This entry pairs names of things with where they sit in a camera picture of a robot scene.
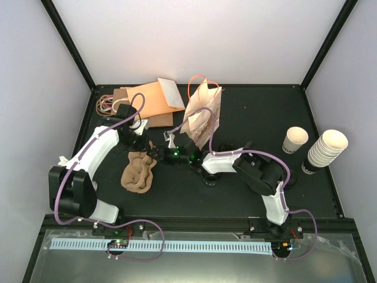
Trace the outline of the brown pulp cup carrier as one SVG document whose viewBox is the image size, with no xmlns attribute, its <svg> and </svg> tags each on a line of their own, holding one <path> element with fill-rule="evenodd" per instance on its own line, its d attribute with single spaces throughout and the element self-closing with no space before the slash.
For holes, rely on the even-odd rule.
<svg viewBox="0 0 377 283">
<path fill-rule="evenodd" d="M 143 194 L 150 190 L 153 182 L 152 169 L 157 161 L 146 152 L 129 152 L 129 164 L 121 177 L 121 185 L 127 191 Z"/>
</svg>

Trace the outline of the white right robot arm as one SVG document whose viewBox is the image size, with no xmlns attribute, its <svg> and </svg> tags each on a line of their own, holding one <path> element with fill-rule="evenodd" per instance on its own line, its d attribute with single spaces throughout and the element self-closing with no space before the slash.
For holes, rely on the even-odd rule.
<svg viewBox="0 0 377 283">
<path fill-rule="evenodd" d="M 284 195 L 292 172 L 277 157 L 252 149 L 247 143 L 239 149 L 216 152 L 200 149 L 187 134 L 165 133 L 165 143 L 150 148 L 147 155 L 164 164 L 188 164 L 212 185 L 222 173 L 237 173 L 262 197 L 266 208 L 268 231 L 280 238 L 289 231 L 289 208 Z"/>
</svg>

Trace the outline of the black paper coffee cup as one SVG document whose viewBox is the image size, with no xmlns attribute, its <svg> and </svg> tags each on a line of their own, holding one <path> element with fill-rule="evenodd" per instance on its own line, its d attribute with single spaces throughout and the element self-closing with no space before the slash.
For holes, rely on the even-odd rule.
<svg viewBox="0 0 377 283">
<path fill-rule="evenodd" d="M 218 148 L 218 152 L 221 155 L 225 155 L 225 156 L 231 156 L 237 151 L 238 149 L 233 143 L 227 143 L 227 142 L 222 143 Z"/>
</svg>

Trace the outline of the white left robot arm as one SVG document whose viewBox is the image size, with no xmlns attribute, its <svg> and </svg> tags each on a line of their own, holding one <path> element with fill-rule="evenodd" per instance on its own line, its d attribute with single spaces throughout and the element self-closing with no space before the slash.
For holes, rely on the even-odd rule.
<svg viewBox="0 0 377 283">
<path fill-rule="evenodd" d="M 101 118 L 91 137 L 70 160 L 60 160 L 48 173 L 49 204 L 55 220 L 63 225 L 59 214 L 71 215 L 74 220 L 91 219 L 103 222 L 113 235 L 121 235 L 127 226 L 119 216 L 119 208 L 100 200 L 94 175 L 102 161 L 114 148 L 122 152 L 145 152 L 148 144 L 147 121 L 135 121 L 139 111 L 122 104 L 118 113 Z"/>
</svg>

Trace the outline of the printed white paper bag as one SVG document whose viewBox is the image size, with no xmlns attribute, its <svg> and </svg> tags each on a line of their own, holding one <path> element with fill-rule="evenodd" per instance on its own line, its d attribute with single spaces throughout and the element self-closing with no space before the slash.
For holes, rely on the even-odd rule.
<svg viewBox="0 0 377 283">
<path fill-rule="evenodd" d="M 191 94 L 190 84 L 199 77 L 203 80 Z M 183 119 L 187 121 L 180 129 L 180 133 L 187 133 L 199 149 L 210 140 L 212 126 L 215 125 L 214 130 L 219 127 L 222 91 L 222 87 L 217 83 L 212 81 L 208 83 L 205 75 L 195 75 L 189 81 L 187 87 L 189 101 Z"/>
</svg>

